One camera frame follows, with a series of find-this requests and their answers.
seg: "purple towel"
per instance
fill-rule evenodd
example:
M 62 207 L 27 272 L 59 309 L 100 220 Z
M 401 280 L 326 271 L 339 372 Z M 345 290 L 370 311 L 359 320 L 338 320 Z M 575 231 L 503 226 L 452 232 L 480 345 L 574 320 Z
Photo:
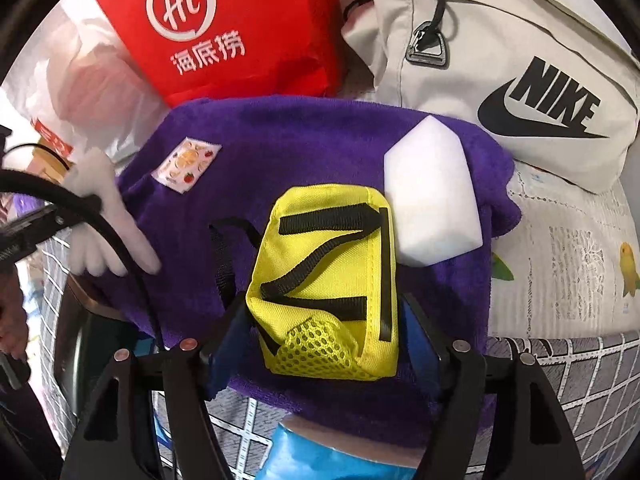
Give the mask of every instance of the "purple towel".
M 227 216 L 264 229 L 278 197 L 292 186 L 340 183 L 384 190 L 383 155 L 427 114 L 362 102 L 300 97 L 198 100 L 174 109 L 120 177 L 127 208 L 162 261 L 146 279 L 167 344 L 203 338 L 223 307 L 214 283 L 207 225 Z M 398 267 L 398 291 L 414 294 L 450 336 L 475 348 L 486 341 L 491 238 L 520 220 L 507 197 L 513 161 L 488 134 L 464 121 L 439 118 L 462 142 L 474 183 L 484 246 L 428 268 Z M 185 137 L 222 150 L 193 189 L 179 194 L 150 173 Z M 255 250 L 228 232 L 239 290 L 246 287 Z M 130 281 L 103 276 L 111 304 L 149 331 Z M 407 357 L 398 374 L 373 383 L 276 376 L 254 341 L 232 386 L 273 406 L 326 426 L 406 446 L 424 444 L 430 412 Z
M 39 207 L 44 206 L 44 201 L 28 195 L 14 195 L 15 213 L 24 216 Z

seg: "white sponge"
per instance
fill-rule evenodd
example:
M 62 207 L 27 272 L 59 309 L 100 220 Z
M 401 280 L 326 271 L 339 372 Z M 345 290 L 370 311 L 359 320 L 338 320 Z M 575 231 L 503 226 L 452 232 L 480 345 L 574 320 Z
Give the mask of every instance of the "white sponge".
M 385 155 L 396 260 L 425 267 L 482 246 L 473 183 L 458 136 L 429 116 Z

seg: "fruit print label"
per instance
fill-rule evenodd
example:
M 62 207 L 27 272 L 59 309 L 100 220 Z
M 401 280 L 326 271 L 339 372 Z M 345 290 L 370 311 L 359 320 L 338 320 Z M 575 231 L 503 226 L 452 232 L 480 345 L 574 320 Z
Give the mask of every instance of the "fruit print label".
M 209 144 L 187 137 L 169 153 L 151 176 L 160 184 L 178 193 L 185 193 L 195 185 L 220 149 L 220 144 Z

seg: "beige nike bag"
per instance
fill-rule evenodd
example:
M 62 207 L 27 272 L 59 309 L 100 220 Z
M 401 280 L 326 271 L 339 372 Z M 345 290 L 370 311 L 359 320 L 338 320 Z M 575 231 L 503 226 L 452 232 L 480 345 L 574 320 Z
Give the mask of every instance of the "beige nike bag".
M 514 158 L 603 192 L 636 136 L 640 70 L 601 28 L 559 0 L 372 0 L 343 36 L 379 102 L 478 124 Z

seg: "blue object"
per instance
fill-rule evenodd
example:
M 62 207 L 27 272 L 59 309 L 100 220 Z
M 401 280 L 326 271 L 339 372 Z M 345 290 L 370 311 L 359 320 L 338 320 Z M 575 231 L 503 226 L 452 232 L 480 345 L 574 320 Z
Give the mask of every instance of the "blue object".
M 156 427 L 156 437 L 158 438 L 158 442 L 168 450 L 172 450 L 174 448 L 174 444 L 160 424 L 160 421 L 158 420 L 158 414 L 156 412 L 154 412 L 154 426 Z
M 415 469 L 347 455 L 278 426 L 255 480 L 412 480 L 414 474 Z
M 408 351 L 418 387 L 431 399 L 438 399 L 442 388 L 436 352 L 406 298 L 398 307 L 400 344 Z
M 242 304 L 236 308 L 235 316 L 223 335 L 218 351 L 209 357 L 207 393 L 212 399 L 228 386 L 231 377 L 238 372 L 240 359 L 248 345 L 252 320 L 242 298 Z
M 136 343 L 136 347 L 133 350 L 133 355 L 135 355 L 136 357 L 141 357 L 144 355 L 152 354 L 155 342 L 155 339 L 149 337 L 143 332 L 140 332 L 140 339 L 138 339 L 138 342 Z

